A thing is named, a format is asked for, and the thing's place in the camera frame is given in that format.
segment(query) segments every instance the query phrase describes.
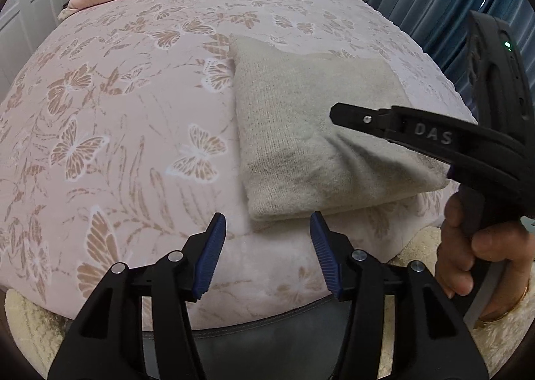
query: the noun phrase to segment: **finger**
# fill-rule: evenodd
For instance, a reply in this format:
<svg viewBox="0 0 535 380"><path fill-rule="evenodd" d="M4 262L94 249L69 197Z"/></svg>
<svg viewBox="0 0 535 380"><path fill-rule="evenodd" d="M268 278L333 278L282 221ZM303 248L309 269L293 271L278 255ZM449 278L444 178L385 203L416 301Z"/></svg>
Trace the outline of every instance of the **finger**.
<svg viewBox="0 0 535 380"><path fill-rule="evenodd" d="M497 224L475 233L475 254L486 261L509 259L523 267L535 258L535 236L518 221Z"/></svg>
<svg viewBox="0 0 535 380"><path fill-rule="evenodd" d="M443 284L459 295L468 295L473 288L473 279L469 271L460 270L448 259L439 259L435 266L437 275Z"/></svg>
<svg viewBox="0 0 535 380"><path fill-rule="evenodd" d="M442 276L435 272L435 279L437 280L437 282L440 284L440 286L442 287L442 289L444 290L446 296L451 299L453 298L453 296L455 295L455 291L453 291L453 289L451 289L449 286L447 286L445 283L444 283L444 279L442 279Z"/></svg>
<svg viewBox="0 0 535 380"><path fill-rule="evenodd" d="M491 320L509 311L524 294L531 274L532 262L509 262L481 318Z"/></svg>
<svg viewBox="0 0 535 380"><path fill-rule="evenodd" d="M448 199L444 208L444 218L451 227L461 226L464 219L464 212L459 193L455 193Z"/></svg>
<svg viewBox="0 0 535 380"><path fill-rule="evenodd" d="M439 256L449 259L463 271L469 271L475 262L470 240L460 228L452 227L448 222L442 225L441 243L437 249L437 258Z"/></svg>

